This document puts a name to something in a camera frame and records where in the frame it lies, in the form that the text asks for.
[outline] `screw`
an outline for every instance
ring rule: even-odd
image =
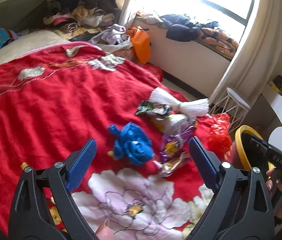
[[[228,168],[231,167],[231,164],[228,163],[228,162],[223,162],[223,163],[222,163],[222,167],[224,167],[225,169],[228,169]]]
[[[253,170],[255,173],[260,173],[260,170],[259,170],[259,168],[257,168],[257,167],[253,167],[252,170]]]
[[[63,162],[57,162],[56,164],[54,164],[54,167],[56,168],[61,168],[63,166]]]
[[[27,166],[27,167],[25,167],[24,168],[24,172],[26,172],[26,173],[28,173],[28,172],[30,172],[32,170],[32,168],[30,167],[30,166]]]

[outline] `candy wrapper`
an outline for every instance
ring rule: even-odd
[[[164,178],[169,177],[175,170],[183,167],[190,160],[190,155],[182,152],[180,157],[173,158],[166,163],[159,163],[158,161],[153,161],[153,163],[159,170],[159,176]]]
[[[163,135],[160,162],[166,163],[168,160],[179,156],[182,147],[192,137],[194,129],[194,126],[190,126],[188,129],[175,136]]]
[[[172,107],[159,103],[153,103],[149,101],[142,101],[138,106],[135,115],[148,114],[155,119],[163,120],[166,119],[172,111]]]
[[[185,114],[170,114],[164,120],[152,118],[151,121],[164,134],[177,135],[188,129],[194,120],[191,120]]]

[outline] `white metal stool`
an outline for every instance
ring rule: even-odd
[[[230,128],[229,132],[237,129],[248,112],[251,110],[251,105],[238,91],[234,88],[226,88],[217,103],[210,110],[210,114],[229,114]]]

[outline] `white flower pattern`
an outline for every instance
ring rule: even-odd
[[[37,76],[41,76],[44,72],[45,68],[41,67],[41,66],[37,66],[34,68],[25,68],[23,69],[19,76],[18,76],[18,80],[22,81],[24,79],[27,79],[29,77],[37,77]]]
[[[182,240],[175,230],[192,217],[190,204],[173,199],[174,183],[158,175],[147,179],[130,168],[94,173],[88,186],[92,194],[76,192],[72,197],[95,231],[109,218],[115,239]]]
[[[192,217],[189,219],[189,222],[191,222],[191,224],[187,225],[183,229],[182,231],[183,239],[185,239],[190,234],[190,232],[193,230],[195,225],[199,222],[207,206],[209,205],[210,200],[214,196],[213,191],[207,188],[205,184],[199,187],[199,192],[201,194],[201,197],[195,196],[193,198],[193,201],[189,202],[192,210]]]
[[[75,46],[71,49],[66,49],[65,53],[67,57],[74,57],[78,52],[80,48],[86,47],[86,45],[79,45],[79,46]]]
[[[107,56],[100,57],[100,59],[91,60],[88,64],[93,66],[93,70],[100,68],[103,70],[116,71],[114,67],[118,64],[123,64],[124,61],[125,58],[116,57],[113,54],[109,54]]]

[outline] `blue gripper pad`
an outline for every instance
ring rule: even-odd
[[[66,189],[71,193],[77,189],[97,153],[97,143],[90,139],[82,148],[78,158],[68,171]]]
[[[206,187],[216,193],[220,188],[218,184],[219,175],[206,155],[205,149],[198,138],[190,138],[189,152]]]

